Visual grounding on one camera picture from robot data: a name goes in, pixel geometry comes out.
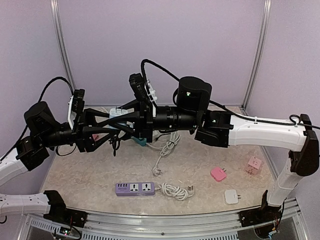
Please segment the purple power strip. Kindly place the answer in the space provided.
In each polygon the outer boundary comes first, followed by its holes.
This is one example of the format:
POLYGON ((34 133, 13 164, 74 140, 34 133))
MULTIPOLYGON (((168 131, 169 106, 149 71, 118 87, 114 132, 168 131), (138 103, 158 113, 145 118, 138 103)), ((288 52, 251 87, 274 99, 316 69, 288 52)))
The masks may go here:
POLYGON ((168 183, 155 184, 154 182, 119 182, 115 184, 117 197, 149 197, 160 192, 177 201, 185 201, 195 194, 193 186, 182 188, 168 183))

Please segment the teal power strip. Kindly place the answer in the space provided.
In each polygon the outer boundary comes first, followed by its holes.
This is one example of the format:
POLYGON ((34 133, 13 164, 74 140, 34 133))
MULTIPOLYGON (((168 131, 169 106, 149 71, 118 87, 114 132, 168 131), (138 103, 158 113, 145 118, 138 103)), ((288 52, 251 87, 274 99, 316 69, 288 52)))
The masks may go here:
MULTIPOLYGON (((157 133, 160 133, 160 131, 156 130, 153 133, 153 136, 156 135, 157 133)), ((147 143, 145 138, 132 137, 132 139, 140 146, 149 147, 154 151, 159 151, 159 157, 152 168, 152 174, 155 177, 162 174, 162 171, 159 168, 160 160, 170 155, 181 139, 180 133, 178 131, 173 131, 169 133, 170 135, 162 136, 162 137, 166 137, 166 140, 163 142, 162 145, 159 145, 159 146, 152 145, 151 143, 147 143)))

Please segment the pink cube socket adapter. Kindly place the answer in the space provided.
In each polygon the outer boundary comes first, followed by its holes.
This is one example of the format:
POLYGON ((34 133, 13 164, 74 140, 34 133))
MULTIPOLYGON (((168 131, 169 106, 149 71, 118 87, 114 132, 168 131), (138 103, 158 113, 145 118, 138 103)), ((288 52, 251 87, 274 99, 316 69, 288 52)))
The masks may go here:
POLYGON ((263 165, 263 161, 260 160, 259 158, 252 156, 246 167, 244 168, 244 171, 252 176, 256 176, 260 173, 260 171, 262 170, 262 165, 263 165))

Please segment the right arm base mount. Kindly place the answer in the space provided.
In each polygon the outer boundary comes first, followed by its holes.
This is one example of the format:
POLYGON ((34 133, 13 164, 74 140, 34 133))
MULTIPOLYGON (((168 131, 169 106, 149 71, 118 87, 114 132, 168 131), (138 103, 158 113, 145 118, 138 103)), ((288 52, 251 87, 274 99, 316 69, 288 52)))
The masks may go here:
POLYGON ((238 213, 242 227, 258 225, 281 217, 281 205, 270 206, 267 201, 268 190, 262 195, 261 205, 257 208, 242 210, 238 213))

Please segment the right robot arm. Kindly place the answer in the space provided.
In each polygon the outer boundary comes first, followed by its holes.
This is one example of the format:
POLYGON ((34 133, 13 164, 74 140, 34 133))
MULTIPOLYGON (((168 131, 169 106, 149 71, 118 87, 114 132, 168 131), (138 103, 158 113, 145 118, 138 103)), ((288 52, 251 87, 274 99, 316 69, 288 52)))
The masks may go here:
POLYGON ((130 113, 109 117, 101 127, 111 126, 134 137, 152 140, 153 131, 190 131, 202 144, 227 148, 255 145, 288 150, 286 164, 274 186, 265 191, 256 218, 266 222, 279 209, 300 180, 314 174, 320 166, 320 146, 315 126, 308 115, 288 119, 249 117, 234 113, 225 106, 209 110, 212 86, 194 76, 177 79, 174 106, 159 106, 146 71, 129 77, 135 100, 125 104, 130 113))

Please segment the blue charger with black cable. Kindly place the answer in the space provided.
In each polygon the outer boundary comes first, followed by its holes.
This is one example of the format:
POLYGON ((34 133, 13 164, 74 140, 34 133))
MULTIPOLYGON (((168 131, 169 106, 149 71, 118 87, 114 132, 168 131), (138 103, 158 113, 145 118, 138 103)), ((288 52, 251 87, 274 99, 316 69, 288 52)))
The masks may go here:
MULTIPOLYGON (((111 108, 109 111, 109 117, 110 118, 115 118, 115 117, 119 117, 122 115, 126 115, 128 114, 129 111, 126 109, 122 109, 122 108, 111 108)), ((113 149, 113 156, 115 157, 117 154, 117 150, 120 148, 120 138, 119 138, 119 134, 120 133, 116 133, 115 135, 113 135, 110 140, 109 140, 109 144, 112 146, 113 149)))

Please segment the pink triangular power strip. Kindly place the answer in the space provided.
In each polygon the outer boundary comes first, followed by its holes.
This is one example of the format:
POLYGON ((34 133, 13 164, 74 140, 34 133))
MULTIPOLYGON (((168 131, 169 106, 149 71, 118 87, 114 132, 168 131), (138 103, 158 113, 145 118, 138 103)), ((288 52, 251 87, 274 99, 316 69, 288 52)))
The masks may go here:
POLYGON ((99 139, 99 134, 93 134, 92 137, 95 141, 97 141, 99 139))

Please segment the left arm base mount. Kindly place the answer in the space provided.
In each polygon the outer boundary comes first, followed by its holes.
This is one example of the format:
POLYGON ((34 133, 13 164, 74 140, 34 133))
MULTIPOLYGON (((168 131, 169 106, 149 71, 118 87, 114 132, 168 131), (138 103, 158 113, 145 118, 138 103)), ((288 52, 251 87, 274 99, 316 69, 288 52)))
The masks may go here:
POLYGON ((45 190, 44 194, 50 206, 49 213, 43 215, 44 219, 72 227, 83 228, 85 226, 87 212, 67 208, 63 198, 56 190, 45 190))

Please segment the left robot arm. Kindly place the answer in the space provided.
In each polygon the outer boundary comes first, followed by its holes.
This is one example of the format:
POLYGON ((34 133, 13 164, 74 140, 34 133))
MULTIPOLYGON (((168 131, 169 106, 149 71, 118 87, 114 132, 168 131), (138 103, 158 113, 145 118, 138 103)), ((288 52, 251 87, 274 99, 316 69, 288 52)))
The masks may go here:
MULTIPOLYGON (((93 152, 118 134, 116 129, 99 127, 95 117, 108 114, 84 108, 83 89, 71 90, 69 110, 75 114, 74 120, 58 122, 42 92, 39 100, 24 113, 25 130, 13 147, 0 159, 0 183, 3 185, 13 178, 39 167, 59 146, 75 145, 81 152, 93 152)), ((0 215, 43 214, 46 218, 56 218, 63 223, 70 218, 70 211, 56 190, 46 190, 30 195, 0 196, 0 215)))

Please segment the white power strip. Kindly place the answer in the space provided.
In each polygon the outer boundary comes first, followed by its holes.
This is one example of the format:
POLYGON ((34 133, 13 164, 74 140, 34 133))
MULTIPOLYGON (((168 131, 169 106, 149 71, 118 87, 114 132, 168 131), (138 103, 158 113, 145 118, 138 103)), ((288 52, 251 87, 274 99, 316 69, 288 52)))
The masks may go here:
POLYGON ((105 107, 97 107, 96 109, 104 113, 109 113, 109 111, 105 107))

